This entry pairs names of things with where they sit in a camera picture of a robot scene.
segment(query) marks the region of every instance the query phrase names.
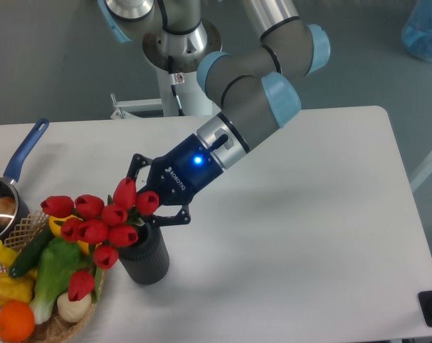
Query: white table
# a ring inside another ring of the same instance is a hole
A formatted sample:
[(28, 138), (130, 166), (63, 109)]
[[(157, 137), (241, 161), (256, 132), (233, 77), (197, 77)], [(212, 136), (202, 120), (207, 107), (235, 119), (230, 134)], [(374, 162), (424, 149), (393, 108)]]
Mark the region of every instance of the white table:
[[(51, 123), (17, 184), (112, 194), (135, 152), (167, 153), (204, 117)], [(0, 174), (32, 124), (0, 126)], [(360, 342), (432, 336), (417, 293), (432, 259), (386, 112), (302, 111), (163, 228), (170, 270), (117, 263), (75, 342)]]

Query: wicker basket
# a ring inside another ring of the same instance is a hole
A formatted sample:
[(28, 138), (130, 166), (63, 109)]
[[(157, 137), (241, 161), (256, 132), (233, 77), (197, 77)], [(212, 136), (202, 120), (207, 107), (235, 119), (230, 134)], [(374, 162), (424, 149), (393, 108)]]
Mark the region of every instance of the wicker basket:
[[(41, 232), (48, 220), (48, 216), (41, 211), (37, 211), (35, 214), (30, 214), (27, 218), (22, 219), (21, 223), (17, 224), (14, 230), (9, 234), (9, 237), (5, 239), (5, 247), (20, 252), (36, 234)], [(0, 273), (7, 271), (8, 269), (3, 264), (0, 264)], [(100, 282), (100, 292), (102, 291), (105, 274), (104, 272)], [(57, 306), (54, 305), (51, 318), (43, 324), (36, 325), (34, 333), (25, 342), (62, 343), (68, 341), (86, 325), (94, 312), (95, 306), (96, 304), (92, 304), (89, 311), (79, 322), (68, 323), (59, 317)]]

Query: red tulip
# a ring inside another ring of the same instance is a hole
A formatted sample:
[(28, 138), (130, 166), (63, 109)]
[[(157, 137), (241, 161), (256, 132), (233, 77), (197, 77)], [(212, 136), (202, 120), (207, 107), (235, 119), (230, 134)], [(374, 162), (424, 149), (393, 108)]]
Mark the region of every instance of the red tulip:
[(105, 206), (102, 210), (102, 221), (109, 226), (122, 224), (127, 220), (127, 210), (116, 204)]
[(131, 209), (137, 199), (137, 185), (131, 177), (122, 179), (113, 194), (113, 201), (125, 209)]
[(84, 270), (79, 270), (72, 275), (68, 285), (68, 300), (78, 302), (87, 296), (95, 288), (94, 277)]
[(109, 227), (99, 219), (82, 222), (77, 230), (77, 239), (89, 244), (98, 244), (108, 239)]
[(79, 218), (68, 218), (60, 228), (62, 238), (68, 242), (76, 242), (78, 240), (78, 230), (81, 223), (82, 222)]
[(74, 200), (76, 210), (84, 219), (97, 218), (103, 210), (104, 202), (90, 194), (81, 195)]
[(103, 269), (113, 267), (119, 258), (119, 252), (111, 245), (99, 245), (94, 251), (94, 263)]
[(159, 207), (159, 196), (153, 191), (140, 193), (135, 206), (139, 213), (149, 216)]
[(66, 218), (73, 213), (74, 202), (66, 195), (52, 196), (41, 203), (41, 208), (49, 216)]
[(127, 247), (138, 240), (138, 233), (127, 224), (119, 224), (109, 230), (108, 240), (116, 247)]

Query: blue light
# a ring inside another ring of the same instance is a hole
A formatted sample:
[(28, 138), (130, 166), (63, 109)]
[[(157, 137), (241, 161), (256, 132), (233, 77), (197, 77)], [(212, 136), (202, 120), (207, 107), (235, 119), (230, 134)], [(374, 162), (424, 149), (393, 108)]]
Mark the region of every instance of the blue light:
[(202, 164), (202, 162), (203, 162), (203, 158), (202, 157), (200, 157), (200, 156), (194, 157), (194, 163), (195, 164)]

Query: gray floor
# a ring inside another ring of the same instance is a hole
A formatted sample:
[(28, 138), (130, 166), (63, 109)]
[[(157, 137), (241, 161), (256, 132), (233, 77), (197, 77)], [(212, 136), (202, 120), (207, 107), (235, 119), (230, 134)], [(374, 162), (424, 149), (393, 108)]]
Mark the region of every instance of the gray floor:
[[(239, 0), (202, 3), (225, 51), (258, 45)], [(415, 1), (295, 4), (332, 44), (323, 70), (293, 82), (303, 107), (382, 106), (410, 174), (432, 150), (432, 63), (408, 55), (400, 40)], [(0, 124), (108, 119), (111, 92), (118, 100), (159, 97), (141, 42), (118, 44), (95, 0), (0, 0)], [(415, 198), (432, 251), (432, 176)]]

